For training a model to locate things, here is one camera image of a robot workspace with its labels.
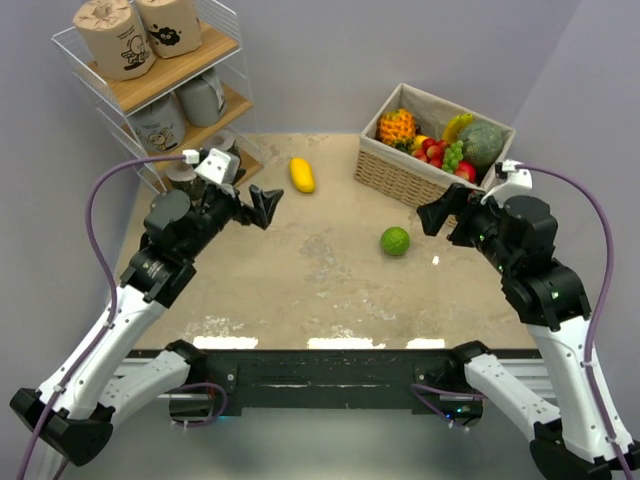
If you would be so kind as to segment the white and grey towel roll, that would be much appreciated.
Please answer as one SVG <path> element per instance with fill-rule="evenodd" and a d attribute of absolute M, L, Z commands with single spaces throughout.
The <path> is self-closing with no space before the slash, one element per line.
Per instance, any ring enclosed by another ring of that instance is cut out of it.
<path fill-rule="evenodd" d="M 177 163 L 166 170 L 166 176 L 173 189 L 185 192 L 192 204 L 199 204 L 202 200 L 205 182 L 195 172 L 195 169 L 185 163 Z"/>

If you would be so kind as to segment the brown roll with black print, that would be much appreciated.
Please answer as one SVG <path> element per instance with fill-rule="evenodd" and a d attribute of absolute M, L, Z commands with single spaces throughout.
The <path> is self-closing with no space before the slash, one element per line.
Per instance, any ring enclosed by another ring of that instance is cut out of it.
<path fill-rule="evenodd" d="M 178 57 L 202 45 L 199 17 L 192 0 L 136 0 L 135 6 L 157 56 Z"/>

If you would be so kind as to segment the brown paper towel roll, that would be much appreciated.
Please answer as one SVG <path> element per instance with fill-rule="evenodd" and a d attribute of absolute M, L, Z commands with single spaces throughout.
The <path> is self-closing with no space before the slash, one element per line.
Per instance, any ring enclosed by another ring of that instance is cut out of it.
<path fill-rule="evenodd" d="M 99 71 L 109 79 L 141 77 L 156 60 L 129 1 L 87 1 L 75 13 L 73 24 Z"/>

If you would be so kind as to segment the dark grey towel roll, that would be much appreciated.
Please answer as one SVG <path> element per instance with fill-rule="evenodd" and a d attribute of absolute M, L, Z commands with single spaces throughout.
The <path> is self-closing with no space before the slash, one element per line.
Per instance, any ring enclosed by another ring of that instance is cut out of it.
<path fill-rule="evenodd" d="M 176 96 L 187 120 L 196 127 L 216 124 L 226 109 L 225 92 L 214 67 L 178 87 Z"/>

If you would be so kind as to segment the white paper towel roll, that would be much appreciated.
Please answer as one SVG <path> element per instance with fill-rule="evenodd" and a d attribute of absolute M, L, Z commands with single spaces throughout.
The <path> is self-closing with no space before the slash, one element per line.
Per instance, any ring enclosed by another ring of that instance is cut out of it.
<path fill-rule="evenodd" d="M 234 136 L 234 134 L 227 129 L 222 129 L 216 132 L 207 140 L 205 147 L 226 152 L 227 154 L 235 156 L 239 159 L 238 170 L 233 181 L 233 184 L 237 185 L 246 174 L 246 169 L 243 166 L 240 150 L 237 146 L 236 137 Z"/>

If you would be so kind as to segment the green bumpy citrus fruit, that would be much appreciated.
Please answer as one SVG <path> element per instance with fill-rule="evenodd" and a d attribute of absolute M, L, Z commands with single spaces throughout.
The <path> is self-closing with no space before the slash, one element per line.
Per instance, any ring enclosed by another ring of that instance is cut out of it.
<path fill-rule="evenodd" d="M 381 249 L 389 256 L 403 256 L 409 250 L 410 245 L 410 235 L 401 227 L 386 229 L 380 238 Z"/>

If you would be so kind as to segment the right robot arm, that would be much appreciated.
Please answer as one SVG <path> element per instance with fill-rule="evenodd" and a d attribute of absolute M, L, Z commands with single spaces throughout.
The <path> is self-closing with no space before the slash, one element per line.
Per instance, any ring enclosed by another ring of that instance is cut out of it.
<path fill-rule="evenodd" d="M 417 215 L 428 236 L 454 216 L 449 241 L 476 249 L 498 271 L 507 302 L 544 361 L 556 402 L 508 373 L 480 342 L 455 348 L 458 360 L 445 369 L 448 386 L 459 393 L 474 389 L 497 406 L 523 433 L 546 479 L 609 479 L 615 471 L 638 470 L 638 441 L 611 396 L 591 390 L 589 380 L 603 378 L 585 356 L 591 308 L 578 275 L 554 257 L 558 224 L 549 205 L 528 195 L 498 203 L 453 184 Z"/>

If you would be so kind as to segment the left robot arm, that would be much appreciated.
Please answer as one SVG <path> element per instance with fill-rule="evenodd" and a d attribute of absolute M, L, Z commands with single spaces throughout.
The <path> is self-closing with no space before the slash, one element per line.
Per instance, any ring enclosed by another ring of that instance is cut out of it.
<path fill-rule="evenodd" d="M 229 222 L 268 228 L 283 190 L 252 185 L 249 193 L 250 204 L 232 186 L 216 184 L 206 187 L 199 206 L 180 190 L 154 198 L 140 248 L 90 332 L 38 388 L 21 388 L 10 401 L 35 438 L 83 466 L 104 449 L 115 428 L 158 395 L 179 388 L 196 392 L 205 385 L 205 355 L 182 340 L 140 373 L 113 375 L 192 280 L 195 258 Z"/>

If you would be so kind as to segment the grey paper towel roll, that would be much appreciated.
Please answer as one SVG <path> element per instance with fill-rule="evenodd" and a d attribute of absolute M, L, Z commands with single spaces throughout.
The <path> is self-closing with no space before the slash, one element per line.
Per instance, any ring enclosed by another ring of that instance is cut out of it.
<path fill-rule="evenodd" d="M 135 134 L 149 153 L 164 154 L 178 147 L 186 135 L 180 106 L 165 95 L 130 116 Z"/>

